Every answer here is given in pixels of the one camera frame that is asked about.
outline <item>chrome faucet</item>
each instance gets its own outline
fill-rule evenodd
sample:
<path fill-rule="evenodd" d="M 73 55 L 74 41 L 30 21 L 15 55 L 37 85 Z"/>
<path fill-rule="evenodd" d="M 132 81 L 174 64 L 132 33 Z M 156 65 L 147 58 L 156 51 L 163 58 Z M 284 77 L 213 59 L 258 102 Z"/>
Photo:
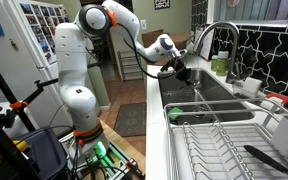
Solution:
<path fill-rule="evenodd" d="M 232 22 L 220 21 L 220 22 L 215 22 L 215 23 L 209 25 L 202 32 L 200 37 L 198 38 L 197 43 L 194 45 L 194 49 L 196 49 L 196 53 L 199 53 L 202 49 L 202 45 L 203 45 L 205 36 L 212 29 L 215 29 L 217 27 L 226 27 L 233 33 L 233 48 L 232 48 L 232 52 L 231 52 L 231 61 L 230 61 L 230 64 L 228 66 L 228 72 L 227 72 L 227 76 L 226 76 L 226 83 L 233 84 L 236 80 L 241 79 L 238 66 L 235 66 L 236 65 L 235 64 L 236 52 L 237 52 L 237 47 L 238 47 L 238 43 L 239 43 L 239 39 L 240 39 L 240 33 L 239 33 L 239 30 L 237 29 L 237 27 L 235 26 L 235 24 L 233 24 Z"/>

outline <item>dish rack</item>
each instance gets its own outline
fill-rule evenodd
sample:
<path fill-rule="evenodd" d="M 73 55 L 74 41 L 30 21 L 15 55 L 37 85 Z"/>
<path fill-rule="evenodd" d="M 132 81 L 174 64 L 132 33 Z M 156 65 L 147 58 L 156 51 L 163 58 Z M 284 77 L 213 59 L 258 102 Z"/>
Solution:
<path fill-rule="evenodd" d="M 272 112 L 261 108 L 171 114 L 166 112 L 168 107 L 180 108 L 181 106 L 201 104 L 255 101 L 269 101 L 288 115 L 287 109 L 269 99 L 236 99 L 167 104 L 164 108 L 164 115 L 167 117 L 165 119 L 169 137 L 168 179 L 288 179 L 288 175 L 262 163 L 244 149 L 244 145 L 254 146 L 288 168 L 288 159 L 280 155 L 270 142 L 272 134 L 267 129 L 267 125 L 275 123 L 277 126 L 279 124 L 279 119 Z M 267 116 L 262 124 L 222 123 L 218 120 L 211 125 L 190 125 L 189 123 L 184 123 L 182 126 L 175 126 L 169 123 L 170 115 L 213 114 L 216 117 L 216 114 L 241 112 L 264 112 Z"/>

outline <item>stainless steel sink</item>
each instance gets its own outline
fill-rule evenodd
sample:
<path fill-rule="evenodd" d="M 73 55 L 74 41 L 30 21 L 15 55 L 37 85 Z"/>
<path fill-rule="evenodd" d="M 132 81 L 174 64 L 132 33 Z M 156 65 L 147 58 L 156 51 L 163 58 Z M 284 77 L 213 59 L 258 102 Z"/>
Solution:
<path fill-rule="evenodd" d="M 159 77 L 167 76 L 171 72 L 161 72 Z M 217 80 L 213 79 L 206 71 L 202 69 L 192 69 L 190 81 L 192 85 L 187 86 L 185 82 L 176 79 L 175 75 L 166 79 L 159 79 L 159 87 L 162 97 L 163 107 L 168 103 L 181 102 L 198 102 L 198 101 L 215 101 L 230 100 L 235 97 L 220 85 Z M 197 105 L 181 107 L 184 112 L 201 112 L 201 111 L 219 111 L 219 110 L 239 110 L 247 109 L 242 103 L 215 104 L 215 105 Z M 240 121 L 253 118 L 252 113 L 232 113 L 223 115 L 200 115 L 200 116 L 182 116 L 172 120 L 172 124 L 182 125 L 184 122 L 190 124 L 211 123 L 215 120 L 221 122 Z"/>

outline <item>countertop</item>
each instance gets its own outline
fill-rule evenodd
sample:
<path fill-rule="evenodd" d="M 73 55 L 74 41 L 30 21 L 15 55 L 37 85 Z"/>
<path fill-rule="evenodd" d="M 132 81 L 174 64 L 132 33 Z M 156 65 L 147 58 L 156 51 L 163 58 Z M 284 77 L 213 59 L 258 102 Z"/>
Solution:
<path fill-rule="evenodd" d="M 225 83 L 226 76 L 216 76 L 216 73 L 211 71 L 211 63 L 206 62 L 196 55 L 187 55 L 184 61 L 187 62 L 187 67 L 201 68 L 206 70 L 213 78 L 220 82 L 230 92 L 233 91 L 232 85 Z M 147 70 L 152 75 L 157 75 L 161 66 L 149 65 Z M 259 108 L 258 106 L 245 103 L 250 108 Z M 255 112 L 254 118 L 246 121 L 238 121 L 238 123 L 261 123 L 266 117 L 264 112 Z M 167 180 L 167 134 L 166 122 L 163 115 L 162 100 L 158 80 L 147 78 L 147 128 L 146 128 L 146 179 L 147 180 Z"/>

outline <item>rug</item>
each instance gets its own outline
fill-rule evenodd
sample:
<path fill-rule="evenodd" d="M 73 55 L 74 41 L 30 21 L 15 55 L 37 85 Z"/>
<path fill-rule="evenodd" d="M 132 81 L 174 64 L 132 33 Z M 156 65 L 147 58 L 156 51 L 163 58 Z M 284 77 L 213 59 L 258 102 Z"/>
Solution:
<path fill-rule="evenodd" d="M 146 134 L 146 103 L 120 106 L 114 130 L 122 137 Z"/>

